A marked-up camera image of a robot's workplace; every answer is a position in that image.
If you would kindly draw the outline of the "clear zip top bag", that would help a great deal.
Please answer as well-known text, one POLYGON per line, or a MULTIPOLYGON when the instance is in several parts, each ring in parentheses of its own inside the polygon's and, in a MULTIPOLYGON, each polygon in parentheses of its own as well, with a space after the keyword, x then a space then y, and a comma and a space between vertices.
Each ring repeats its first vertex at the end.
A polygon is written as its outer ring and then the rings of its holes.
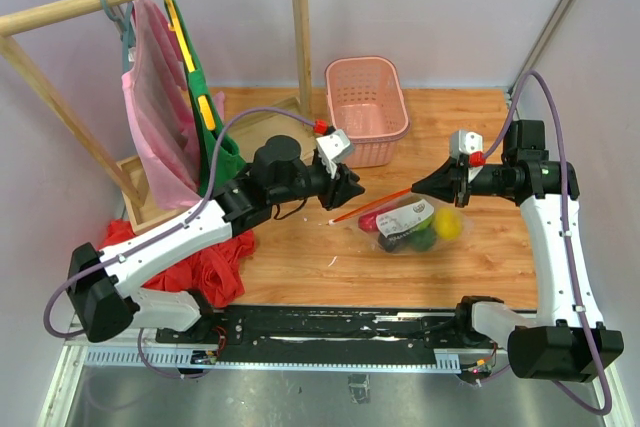
POLYGON ((359 235, 361 239, 367 241, 370 247, 376 251, 384 252, 377 244, 377 238, 380 234, 385 237, 389 236, 405 236, 407 244, 405 248, 396 254, 389 255, 424 255, 427 253, 442 250, 456 241, 465 237, 472 229, 472 223, 463 213, 453 205, 436 198, 415 194, 406 189, 382 198, 376 199, 358 209, 347 214, 343 214, 329 221, 332 227, 344 227, 359 235), (432 222, 435 212, 441 207, 453 208, 461 216, 464 224, 462 234, 454 240, 446 241, 438 236, 437 243, 429 251, 418 253, 414 252, 409 245, 409 236, 417 230, 432 228, 432 222), (383 211, 383 214, 377 218, 378 232, 366 233, 358 228, 358 218, 369 212, 383 211))

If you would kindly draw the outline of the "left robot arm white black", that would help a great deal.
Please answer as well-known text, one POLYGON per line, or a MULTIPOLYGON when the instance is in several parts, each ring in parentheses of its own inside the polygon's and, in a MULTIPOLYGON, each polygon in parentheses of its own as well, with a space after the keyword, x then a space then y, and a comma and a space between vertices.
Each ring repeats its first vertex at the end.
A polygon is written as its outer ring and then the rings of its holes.
POLYGON ((270 220, 274 207, 283 203, 315 197, 332 210, 363 194, 358 175, 344 163, 353 150, 337 130, 317 138, 313 159, 305 164, 294 138, 274 136, 234 179, 181 215, 102 251, 91 244, 76 248, 68 296, 84 335, 99 343, 129 328, 170 329, 195 343, 207 340, 214 318, 202 294, 150 290, 145 283, 192 254, 270 220))

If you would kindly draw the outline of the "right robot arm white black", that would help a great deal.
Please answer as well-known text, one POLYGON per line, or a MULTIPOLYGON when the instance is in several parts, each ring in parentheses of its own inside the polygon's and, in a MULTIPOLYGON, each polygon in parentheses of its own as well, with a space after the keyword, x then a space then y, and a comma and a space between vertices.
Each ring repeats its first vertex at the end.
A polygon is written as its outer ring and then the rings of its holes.
POLYGON ((579 188, 572 165, 549 158, 540 120, 510 124, 498 164, 480 160, 481 137, 465 130, 450 138, 447 161, 411 190, 464 207, 473 196, 513 202, 527 226, 538 304, 528 318, 500 299, 465 296, 456 307, 455 339, 474 347, 489 339, 506 350, 519 378, 586 383, 596 366, 623 352, 621 332, 609 330, 596 304, 579 236, 579 188))

